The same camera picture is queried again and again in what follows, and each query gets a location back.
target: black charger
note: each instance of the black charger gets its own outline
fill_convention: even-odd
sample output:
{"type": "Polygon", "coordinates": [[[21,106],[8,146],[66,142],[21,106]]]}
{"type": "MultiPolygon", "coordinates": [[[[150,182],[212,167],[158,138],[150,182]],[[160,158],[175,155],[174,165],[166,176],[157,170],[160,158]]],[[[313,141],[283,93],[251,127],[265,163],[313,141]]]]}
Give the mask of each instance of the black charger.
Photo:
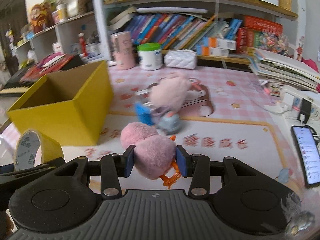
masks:
{"type": "Polygon", "coordinates": [[[303,98],[297,120],[306,124],[309,120],[310,114],[311,114],[311,102],[303,98]]]}

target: fluffy pink ball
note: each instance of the fluffy pink ball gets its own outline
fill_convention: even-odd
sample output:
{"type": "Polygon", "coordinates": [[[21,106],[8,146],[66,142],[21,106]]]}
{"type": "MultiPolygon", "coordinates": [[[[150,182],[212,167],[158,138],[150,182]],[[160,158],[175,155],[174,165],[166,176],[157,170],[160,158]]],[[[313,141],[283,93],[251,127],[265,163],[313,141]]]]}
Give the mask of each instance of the fluffy pink ball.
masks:
{"type": "Polygon", "coordinates": [[[176,144],[162,135],[153,135],[137,142],[134,148],[134,165],[142,176],[158,179],[171,168],[176,155],[176,144]]]}
{"type": "Polygon", "coordinates": [[[129,145],[136,145],[137,142],[152,135],[158,135],[156,128],[141,122],[131,122],[121,131],[121,145],[124,149],[127,149],[129,145]]]}

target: open cardboard box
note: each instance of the open cardboard box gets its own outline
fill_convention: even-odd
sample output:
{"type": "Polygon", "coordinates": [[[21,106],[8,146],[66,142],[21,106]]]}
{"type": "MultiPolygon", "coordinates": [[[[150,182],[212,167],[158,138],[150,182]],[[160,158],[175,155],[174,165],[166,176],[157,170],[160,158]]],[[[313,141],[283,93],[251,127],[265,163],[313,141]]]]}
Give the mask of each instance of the open cardboard box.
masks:
{"type": "Polygon", "coordinates": [[[61,145],[96,145],[113,98],[105,61],[40,78],[8,110],[20,133],[38,130],[61,145]]]}

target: smartphone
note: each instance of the smartphone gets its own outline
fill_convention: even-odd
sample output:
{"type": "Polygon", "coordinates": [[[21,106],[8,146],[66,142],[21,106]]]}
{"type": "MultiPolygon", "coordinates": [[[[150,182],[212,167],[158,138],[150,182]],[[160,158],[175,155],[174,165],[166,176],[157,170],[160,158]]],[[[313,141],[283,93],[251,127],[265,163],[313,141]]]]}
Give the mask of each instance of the smartphone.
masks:
{"type": "Polygon", "coordinates": [[[320,155],[308,127],[292,126],[291,133],[302,165],[305,187],[320,185],[320,155]]]}

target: white quilted case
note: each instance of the white quilted case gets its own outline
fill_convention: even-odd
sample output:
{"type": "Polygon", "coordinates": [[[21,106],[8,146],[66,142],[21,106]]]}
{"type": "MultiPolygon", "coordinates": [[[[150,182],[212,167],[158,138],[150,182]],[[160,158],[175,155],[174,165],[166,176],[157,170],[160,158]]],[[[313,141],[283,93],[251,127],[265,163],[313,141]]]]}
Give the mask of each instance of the white quilted case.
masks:
{"type": "Polygon", "coordinates": [[[167,67],[194,69],[197,66],[197,55],[189,49],[171,50],[164,56],[167,67]]]}

